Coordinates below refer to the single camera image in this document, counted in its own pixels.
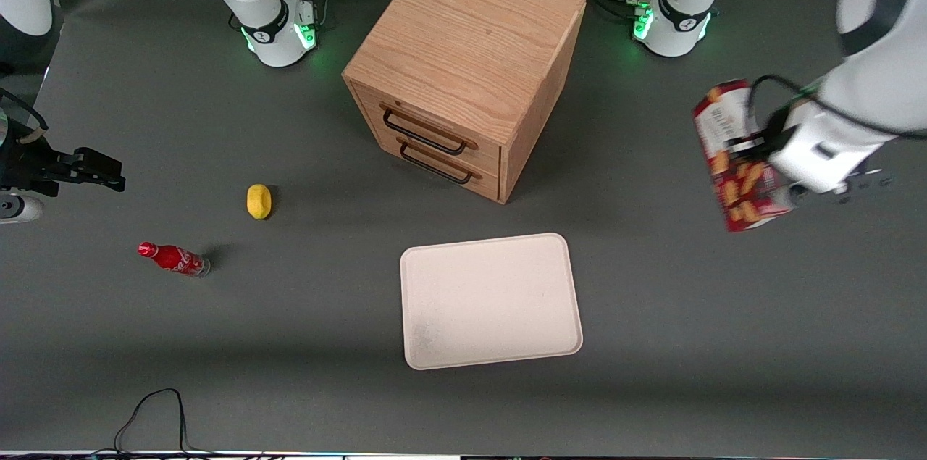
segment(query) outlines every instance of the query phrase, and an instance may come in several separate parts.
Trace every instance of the white tray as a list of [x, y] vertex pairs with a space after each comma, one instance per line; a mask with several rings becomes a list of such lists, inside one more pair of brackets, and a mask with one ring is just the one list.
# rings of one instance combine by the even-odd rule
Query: white tray
[[557, 233], [409, 248], [405, 358], [418, 370], [575, 354], [579, 307]]

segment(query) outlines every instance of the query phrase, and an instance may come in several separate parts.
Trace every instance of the yellow lemon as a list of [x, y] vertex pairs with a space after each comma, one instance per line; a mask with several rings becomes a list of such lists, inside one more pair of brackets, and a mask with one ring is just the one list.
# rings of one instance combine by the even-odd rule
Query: yellow lemon
[[254, 219], [271, 215], [271, 191], [264, 185], [248, 187], [248, 213]]

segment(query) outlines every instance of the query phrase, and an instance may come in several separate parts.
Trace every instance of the red bottle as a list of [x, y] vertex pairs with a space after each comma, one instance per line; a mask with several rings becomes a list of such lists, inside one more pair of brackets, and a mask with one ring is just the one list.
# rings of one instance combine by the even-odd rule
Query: red bottle
[[169, 272], [178, 272], [193, 277], [202, 277], [209, 273], [209, 268], [211, 268], [209, 259], [179, 248], [179, 246], [158, 246], [145, 242], [138, 246], [138, 255], [146, 256]]

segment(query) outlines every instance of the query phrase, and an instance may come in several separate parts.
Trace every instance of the wood grain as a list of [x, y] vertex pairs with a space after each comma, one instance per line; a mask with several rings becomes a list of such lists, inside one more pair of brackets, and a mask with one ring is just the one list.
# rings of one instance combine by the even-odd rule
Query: wood grain
[[345, 70], [505, 146], [585, 0], [393, 0]]
[[[586, 0], [393, 0], [342, 76], [382, 149], [403, 143], [505, 203], [563, 90]], [[444, 146], [424, 149], [394, 123]]]
[[573, 60], [573, 50], [576, 48], [576, 37], [579, 36], [579, 23], [582, 21], [583, 9], [579, 9], [573, 16], [573, 22], [570, 24], [569, 34], [563, 38], [559, 54], [550, 64], [547, 75], [537, 87], [537, 94], [534, 98], [529, 113], [523, 117], [521, 124], [517, 128], [516, 137], [513, 139], [511, 146], [506, 152], [503, 152], [503, 163], [501, 164], [499, 196], [501, 202], [508, 201], [512, 195], [512, 190], [519, 180], [527, 159], [531, 156], [531, 151], [537, 143], [537, 138], [544, 130], [550, 113], [563, 91], [563, 84], [566, 83], [566, 74], [569, 73], [570, 61]]

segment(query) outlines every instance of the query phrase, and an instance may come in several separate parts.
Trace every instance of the black metal handle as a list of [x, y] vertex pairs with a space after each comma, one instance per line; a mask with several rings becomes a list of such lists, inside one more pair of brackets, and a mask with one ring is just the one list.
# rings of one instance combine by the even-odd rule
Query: black metal handle
[[419, 134], [413, 133], [413, 131], [409, 129], [405, 129], [404, 127], [400, 127], [395, 123], [391, 123], [390, 116], [392, 116], [392, 114], [393, 114], [393, 111], [390, 108], [387, 108], [385, 110], [385, 113], [383, 113], [383, 122], [387, 124], [387, 127], [390, 127], [390, 129], [396, 130], [397, 133], [403, 133], [417, 142], [424, 143], [427, 146], [430, 146], [431, 149], [440, 150], [444, 154], [449, 154], [451, 156], [460, 156], [461, 152], [464, 152], [464, 149], [466, 149], [466, 142], [464, 141], [461, 141], [461, 145], [457, 147], [456, 149], [451, 149], [450, 147], [444, 146], [441, 143], [433, 142], [424, 136], [420, 136]]
[[412, 163], [413, 165], [417, 167], [421, 167], [422, 169], [428, 170], [428, 172], [436, 173], [437, 175], [441, 176], [442, 178], [446, 180], [449, 180], [452, 183], [457, 183], [457, 185], [466, 185], [467, 183], [470, 183], [470, 178], [473, 177], [473, 172], [467, 172], [466, 176], [464, 176], [463, 178], [455, 178], [454, 176], [451, 176], [449, 173], [444, 172], [444, 170], [436, 169], [436, 167], [432, 167], [431, 165], [428, 165], [424, 161], [421, 161], [419, 159], [415, 159], [412, 156], [409, 156], [407, 153], [405, 153], [405, 149], [408, 149], [408, 143], [403, 143], [403, 146], [400, 147], [400, 156], [402, 156], [403, 159], [405, 159], [406, 161]]

